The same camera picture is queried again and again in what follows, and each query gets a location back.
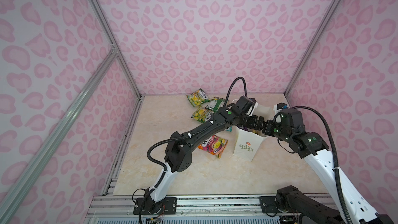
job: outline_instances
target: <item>robotic arm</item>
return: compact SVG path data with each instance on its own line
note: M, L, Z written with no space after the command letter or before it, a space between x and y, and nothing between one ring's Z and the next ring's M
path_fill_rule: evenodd
M144 205L146 212L152 214L159 212L162 207L161 201L166 197L167 190L176 175L186 170L192 163L192 151L207 138L234 125L261 130L264 135L277 137L278 141L289 143L293 153L297 153L315 171L338 206L338 211L333 210L305 196L297 188L288 186L277 191L275 202L280 211L293 208L319 224L393 224L387 215L378 214L356 190L344 172L339 170L331 135L329 139L332 152L319 134L305 131L301 112L297 109L285 108L283 103L278 104L279 108L285 109L281 109L273 120L265 121L264 117L251 115L256 106L254 98L242 96L235 104L221 107L202 125L182 134L174 132L170 139L159 142L148 150L149 160L162 165L163 170L157 182L144 194L143 204L140 204L139 210L140 223L142 223L141 213ZM153 159L150 152L166 143L164 164Z

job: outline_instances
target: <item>heart pattern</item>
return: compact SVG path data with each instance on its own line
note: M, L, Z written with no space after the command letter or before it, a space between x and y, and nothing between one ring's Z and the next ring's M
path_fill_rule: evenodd
M110 45L94 16L87 0L0 0L0 201L108 54ZM112 143L121 140L135 101L117 62L100 86L106 93L94 93L11 223L78 223L85 215L105 182ZM112 109L105 110L99 96ZM112 117L99 128L105 113ZM91 131L94 126L105 131L101 137ZM97 148L87 139L97 139L101 157L92 156ZM79 171L84 154L87 168ZM76 203L68 201L77 186L82 190L75 210Z
M379 213L398 221L397 0L344 0L294 89L292 105L330 125L341 168ZM302 111L310 131L327 137Z
M112 108L105 110L106 103L99 104L99 96L112 102ZM43 223L80 223L92 197L102 190L135 102L122 68L115 61L16 212L14 221L23 223L40 217ZM102 116L110 116L106 124ZM100 126L101 133L92 132L93 126ZM7 139L14 136L10 133ZM19 149L21 154L35 153L41 144L36 135L23 141ZM2 176L2 183L12 185L26 166L27 162L11 166Z
M330 1L99 0L146 94L283 92Z

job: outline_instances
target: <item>snack bag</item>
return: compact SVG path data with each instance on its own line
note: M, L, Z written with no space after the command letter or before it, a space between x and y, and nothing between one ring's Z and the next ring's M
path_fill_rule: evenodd
M199 90L191 93L190 95L187 95L187 98L188 98L189 102L191 102L191 105L193 107L199 106L200 104L210 101L202 89L199 89Z
M228 143L227 139L218 137L213 135L208 138L205 142L198 146L199 149L209 152L212 155L216 155L218 158L221 158L221 154L224 151L226 144Z
M211 118L211 113L209 109L199 107L191 116L191 118L196 119L197 121L204 123Z
M206 108L213 112L217 112L221 107L224 106L224 103L225 99L221 99L219 97L213 97Z

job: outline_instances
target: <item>lemon image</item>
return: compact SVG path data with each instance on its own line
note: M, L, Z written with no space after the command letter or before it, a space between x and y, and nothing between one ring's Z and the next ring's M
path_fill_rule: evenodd
M213 144L213 149L217 149L218 147L220 147L220 145L221 145L221 142L220 142L220 141L215 142L215 143Z

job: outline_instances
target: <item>beige table surface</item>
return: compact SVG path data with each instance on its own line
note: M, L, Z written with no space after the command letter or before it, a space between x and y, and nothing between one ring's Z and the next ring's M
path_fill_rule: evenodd
M225 97L225 94L208 96ZM240 96L234 94L229 99ZM286 102L283 94L248 96L267 107ZM191 118L194 111L184 95L145 97L113 195L132 195L136 189L154 184L162 167L147 159L148 148L170 138L175 131L182 133L197 127L200 123ZM222 131L217 136L228 139L222 157L218 159L196 149L191 166L176 177L169 195L276 193L288 185L304 193L327 192L306 162L297 154L286 152L276 138L269 137L262 142L253 161L248 162L233 155L234 133ZM164 162L165 149L166 145L157 147L152 157Z

